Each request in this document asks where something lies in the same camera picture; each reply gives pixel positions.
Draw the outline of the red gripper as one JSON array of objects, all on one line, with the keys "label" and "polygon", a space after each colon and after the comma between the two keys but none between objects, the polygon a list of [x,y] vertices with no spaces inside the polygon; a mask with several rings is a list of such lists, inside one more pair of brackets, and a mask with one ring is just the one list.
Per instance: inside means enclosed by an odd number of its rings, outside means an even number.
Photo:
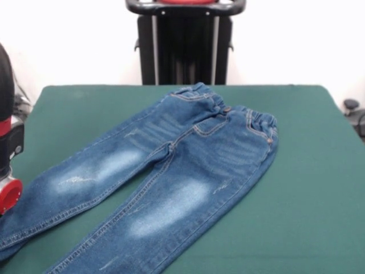
[{"label": "red gripper", "polygon": [[12,176],[7,176],[1,179],[1,215],[4,215],[6,211],[13,208],[22,194],[23,185],[19,179]]}]

